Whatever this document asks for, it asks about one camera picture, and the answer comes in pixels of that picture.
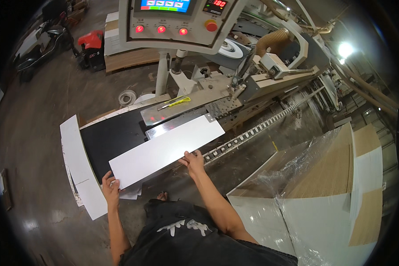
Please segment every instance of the scooter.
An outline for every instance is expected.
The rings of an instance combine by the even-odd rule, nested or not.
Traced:
[[[43,27],[42,33],[47,32],[51,38],[53,46],[50,49],[41,52],[40,45],[36,45],[31,51],[22,56],[19,55],[15,58],[16,70],[20,73],[20,82],[29,82],[34,76],[34,70],[39,65],[47,61],[56,51],[62,49],[68,51],[72,49],[74,56],[80,57],[80,52],[74,47],[74,39],[69,32],[69,29],[64,25],[64,19],[61,18],[62,25],[51,25],[52,22],[48,21],[46,26]]]

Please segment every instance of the white board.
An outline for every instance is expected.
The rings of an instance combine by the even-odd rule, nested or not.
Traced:
[[[76,115],[60,125],[62,148],[80,198],[92,220],[95,220],[108,212],[108,206],[90,166],[79,128]]]
[[[109,161],[112,173],[120,180],[120,189],[138,182],[155,171],[193,152],[225,131],[216,120],[209,122],[205,114],[164,134],[142,143]]]

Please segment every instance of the wooden board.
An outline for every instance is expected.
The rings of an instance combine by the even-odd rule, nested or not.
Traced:
[[[130,50],[115,55],[105,56],[106,73],[115,70],[158,62],[160,54],[156,48]]]

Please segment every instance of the flexible duct hose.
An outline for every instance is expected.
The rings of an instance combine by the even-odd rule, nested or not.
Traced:
[[[274,43],[279,43],[285,40],[288,40],[290,34],[288,29],[279,29],[277,31],[266,34],[261,37],[256,44],[256,55],[262,57],[266,53],[266,49]]]
[[[262,3],[264,3],[270,11],[272,11],[272,13],[277,16],[277,18],[279,18],[280,20],[285,20],[287,21],[287,19],[281,15],[281,13],[279,13],[271,4],[270,0],[260,0]]]

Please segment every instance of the ceiling light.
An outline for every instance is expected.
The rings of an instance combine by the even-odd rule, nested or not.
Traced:
[[[338,53],[340,54],[340,56],[342,56],[343,58],[347,58],[348,56],[351,55],[351,53],[353,53],[353,48],[350,44],[348,43],[342,43],[339,47],[338,47]]]

